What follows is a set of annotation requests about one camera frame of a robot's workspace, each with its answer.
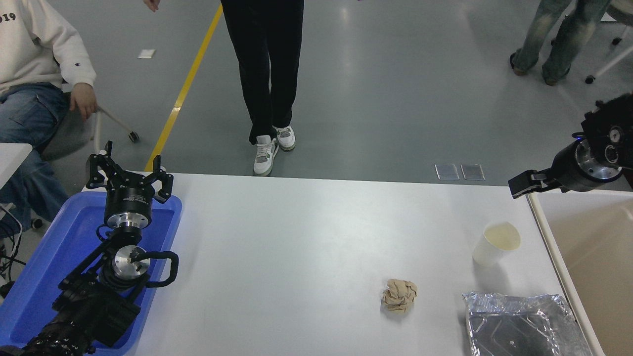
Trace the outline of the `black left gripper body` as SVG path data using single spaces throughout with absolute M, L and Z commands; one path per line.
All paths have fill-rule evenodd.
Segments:
M 140 186 L 141 180 L 142 178 L 136 177 L 125 180 L 121 175 L 109 178 L 106 183 L 105 221 L 125 213 L 142 216 L 146 221 L 151 220 L 155 190 L 152 185 Z

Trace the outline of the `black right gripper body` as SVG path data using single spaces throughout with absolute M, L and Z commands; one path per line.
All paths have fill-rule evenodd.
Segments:
M 614 182 L 622 175 L 622 169 L 601 164 L 587 140 L 576 140 L 555 156 L 547 175 L 563 191 L 587 192 Z

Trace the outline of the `seated person's left hand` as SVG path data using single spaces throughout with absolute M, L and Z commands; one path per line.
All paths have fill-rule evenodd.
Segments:
M 88 83 L 76 83 L 70 94 L 70 111 L 79 111 L 85 122 L 97 111 L 98 103 L 93 87 Z

